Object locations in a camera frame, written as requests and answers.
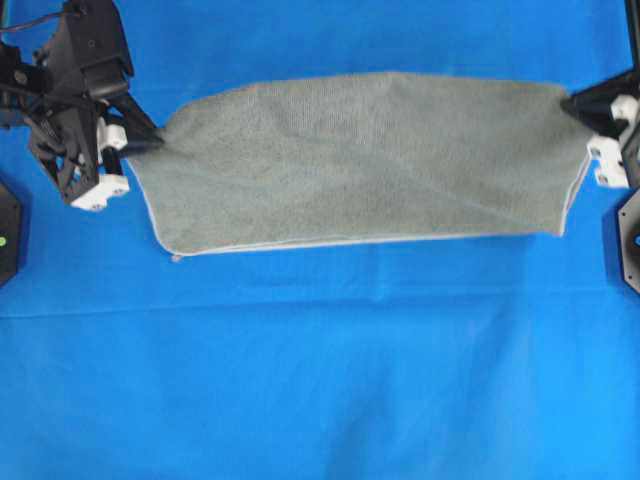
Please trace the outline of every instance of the blue surface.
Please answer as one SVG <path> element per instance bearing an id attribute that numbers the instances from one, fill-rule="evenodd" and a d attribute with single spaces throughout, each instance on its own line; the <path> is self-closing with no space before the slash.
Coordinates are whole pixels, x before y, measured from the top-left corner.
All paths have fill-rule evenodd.
<path id="1" fill-rule="evenodd" d="M 118 3 L 159 123 L 256 81 L 392 69 L 578 89 L 631 62 L 622 0 Z M 14 0 L 12 21 L 57 8 Z M 12 39 L 30 52 L 51 30 Z M 0 142 L 31 208 L 0 290 L 1 479 L 640 477 L 624 193 L 589 177 L 563 239 L 173 264 L 137 186 L 100 215 L 66 208 L 27 137 Z"/>

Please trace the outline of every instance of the green towel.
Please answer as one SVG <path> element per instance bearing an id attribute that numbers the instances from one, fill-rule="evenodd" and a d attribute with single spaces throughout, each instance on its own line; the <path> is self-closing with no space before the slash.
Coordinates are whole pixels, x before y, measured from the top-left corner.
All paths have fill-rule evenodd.
<path id="1" fill-rule="evenodd" d="M 188 105 L 131 165 L 181 256 L 562 235 L 590 136 L 564 96 L 401 73 L 259 84 Z"/>

